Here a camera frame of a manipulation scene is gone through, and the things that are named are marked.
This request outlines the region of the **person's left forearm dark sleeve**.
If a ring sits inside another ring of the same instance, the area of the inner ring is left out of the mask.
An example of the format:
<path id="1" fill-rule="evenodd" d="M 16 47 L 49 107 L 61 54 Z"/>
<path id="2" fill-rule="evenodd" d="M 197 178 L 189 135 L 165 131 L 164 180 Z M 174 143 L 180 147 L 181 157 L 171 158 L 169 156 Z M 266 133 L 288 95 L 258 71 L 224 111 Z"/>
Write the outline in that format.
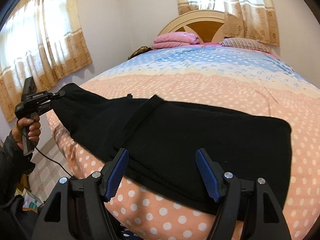
<path id="1" fill-rule="evenodd" d="M 16 191 L 24 174 L 31 174 L 35 168 L 23 150 L 17 145 L 12 132 L 6 137 L 0 152 L 0 184 L 1 184 L 1 206 L 7 205 Z"/>

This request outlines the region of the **person's left hand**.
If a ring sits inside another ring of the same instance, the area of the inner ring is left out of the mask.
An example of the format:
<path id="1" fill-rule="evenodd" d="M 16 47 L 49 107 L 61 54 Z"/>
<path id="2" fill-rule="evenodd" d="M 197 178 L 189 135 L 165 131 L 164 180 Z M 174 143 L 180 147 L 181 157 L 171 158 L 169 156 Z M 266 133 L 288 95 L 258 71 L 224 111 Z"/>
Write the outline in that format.
<path id="1" fill-rule="evenodd" d="M 23 150 L 23 135 L 27 135 L 28 139 L 37 146 L 41 134 L 40 117 L 35 115 L 33 118 L 22 118 L 18 120 L 12 129 L 12 137 L 17 146 Z"/>

